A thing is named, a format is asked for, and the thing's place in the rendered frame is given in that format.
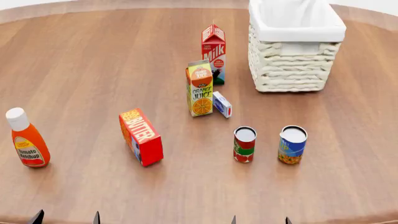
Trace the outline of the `tomato ketchup bottle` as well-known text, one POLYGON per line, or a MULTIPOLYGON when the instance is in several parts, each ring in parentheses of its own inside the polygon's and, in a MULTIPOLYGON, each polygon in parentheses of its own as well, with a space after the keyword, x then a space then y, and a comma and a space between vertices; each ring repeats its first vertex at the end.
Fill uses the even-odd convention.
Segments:
POLYGON ((45 167, 50 162, 49 149, 22 108, 6 112, 11 127, 13 145, 21 162, 27 167, 45 167))

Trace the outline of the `red tomato sauce can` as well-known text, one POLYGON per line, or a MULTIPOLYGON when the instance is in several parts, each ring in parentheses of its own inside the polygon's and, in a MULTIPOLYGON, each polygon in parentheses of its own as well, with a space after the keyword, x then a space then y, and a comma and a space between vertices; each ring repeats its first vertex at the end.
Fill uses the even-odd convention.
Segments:
POLYGON ((252 162, 257 133, 249 126, 240 126, 234 130, 234 159, 241 163, 252 162))

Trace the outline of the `white woven basket with liner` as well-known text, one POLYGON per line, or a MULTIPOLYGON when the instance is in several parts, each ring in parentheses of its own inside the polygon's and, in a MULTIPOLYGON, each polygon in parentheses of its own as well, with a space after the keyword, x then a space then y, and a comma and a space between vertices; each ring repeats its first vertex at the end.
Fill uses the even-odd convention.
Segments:
POLYGON ((260 92, 324 89, 346 26, 327 0, 249 0, 248 63, 260 92))

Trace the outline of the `blue soup can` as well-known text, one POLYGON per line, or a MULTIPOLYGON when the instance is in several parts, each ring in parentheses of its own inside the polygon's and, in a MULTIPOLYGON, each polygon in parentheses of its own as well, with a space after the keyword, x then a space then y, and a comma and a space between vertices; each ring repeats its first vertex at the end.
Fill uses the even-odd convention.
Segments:
POLYGON ((299 164, 308 138, 306 130, 300 126, 285 126, 279 136, 278 159, 284 164, 299 164))

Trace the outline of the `red butter box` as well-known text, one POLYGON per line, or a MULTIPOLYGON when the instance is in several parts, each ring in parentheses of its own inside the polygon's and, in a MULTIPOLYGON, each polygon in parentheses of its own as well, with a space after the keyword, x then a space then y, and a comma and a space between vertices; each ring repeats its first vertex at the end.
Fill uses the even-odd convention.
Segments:
POLYGON ((121 113, 119 123, 127 145, 143 167, 164 158, 161 136, 140 108, 121 113))

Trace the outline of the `small white blue box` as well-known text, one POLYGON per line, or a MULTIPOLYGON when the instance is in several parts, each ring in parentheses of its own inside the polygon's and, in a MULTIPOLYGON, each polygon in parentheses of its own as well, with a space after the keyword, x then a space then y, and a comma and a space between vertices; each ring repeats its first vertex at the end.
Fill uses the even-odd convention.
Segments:
POLYGON ((213 92, 213 106, 225 117, 229 118, 232 115, 232 105, 221 95, 218 91, 213 92))

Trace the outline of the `orange juice carton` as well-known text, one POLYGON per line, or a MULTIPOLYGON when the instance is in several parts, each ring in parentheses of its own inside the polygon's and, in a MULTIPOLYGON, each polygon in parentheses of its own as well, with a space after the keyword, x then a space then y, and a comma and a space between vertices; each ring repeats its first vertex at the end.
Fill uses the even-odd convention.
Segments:
POLYGON ((213 112, 213 75, 208 59, 188 64, 187 104, 193 117, 213 112))

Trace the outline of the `red milk carton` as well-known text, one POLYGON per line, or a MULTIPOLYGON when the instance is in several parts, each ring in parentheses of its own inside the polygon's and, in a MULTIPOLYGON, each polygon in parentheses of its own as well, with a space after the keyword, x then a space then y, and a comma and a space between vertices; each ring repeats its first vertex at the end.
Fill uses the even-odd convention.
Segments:
POLYGON ((201 33, 201 57, 208 59, 214 85, 225 84, 226 39, 225 32, 216 24, 211 24, 201 33))

